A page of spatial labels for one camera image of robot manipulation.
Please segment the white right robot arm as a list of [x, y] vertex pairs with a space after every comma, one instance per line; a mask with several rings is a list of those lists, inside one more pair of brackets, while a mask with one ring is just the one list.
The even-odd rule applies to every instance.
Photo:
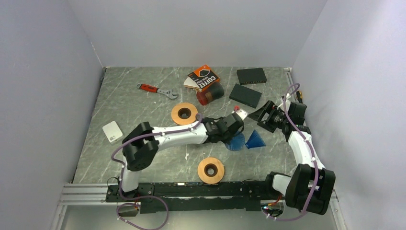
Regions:
[[273, 133], [280, 129], [291, 147], [296, 169], [292, 176], [271, 172], [264, 194], [270, 199], [282, 194], [288, 207], [323, 215], [326, 213], [336, 180], [317, 156], [309, 127], [304, 125], [307, 106], [291, 102], [279, 107], [272, 101], [248, 115], [258, 126]]

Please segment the red and black cup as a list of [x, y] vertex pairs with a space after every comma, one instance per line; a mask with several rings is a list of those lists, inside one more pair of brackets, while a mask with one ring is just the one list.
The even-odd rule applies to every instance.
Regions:
[[223, 96], [224, 88], [219, 82], [214, 82], [206, 90], [196, 93], [196, 97], [201, 105], [207, 105]]

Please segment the wooden dripper ring holder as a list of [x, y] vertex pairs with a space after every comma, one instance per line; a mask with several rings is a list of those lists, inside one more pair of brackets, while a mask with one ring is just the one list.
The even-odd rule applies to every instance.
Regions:
[[197, 108], [191, 103], [179, 103], [171, 111], [171, 118], [177, 125], [189, 125], [196, 121]]

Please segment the paper coffee filters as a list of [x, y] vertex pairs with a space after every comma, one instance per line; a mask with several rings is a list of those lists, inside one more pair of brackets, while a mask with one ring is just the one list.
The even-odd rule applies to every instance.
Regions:
[[186, 80], [183, 82], [183, 86], [189, 89], [193, 89], [197, 92], [200, 92], [201, 89], [198, 84], [190, 77], [187, 77]]

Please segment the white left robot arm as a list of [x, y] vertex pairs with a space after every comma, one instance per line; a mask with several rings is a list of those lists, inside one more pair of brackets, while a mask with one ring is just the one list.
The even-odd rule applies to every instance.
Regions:
[[189, 125], [152, 127], [149, 122], [139, 124], [119, 148], [124, 156], [119, 196], [125, 201], [136, 198], [141, 171], [151, 165], [159, 151], [188, 144], [228, 143], [244, 126], [247, 117], [248, 113], [239, 109], [218, 119], [198, 114], [197, 121]]

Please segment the orange coffee filter box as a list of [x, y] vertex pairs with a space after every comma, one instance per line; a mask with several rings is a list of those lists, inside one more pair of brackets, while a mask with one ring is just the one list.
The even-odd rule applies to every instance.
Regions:
[[203, 65], [193, 72], [189, 73], [187, 77], [192, 78], [200, 87], [201, 91], [206, 90], [214, 82], [220, 82], [220, 78], [215, 74], [208, 65]]

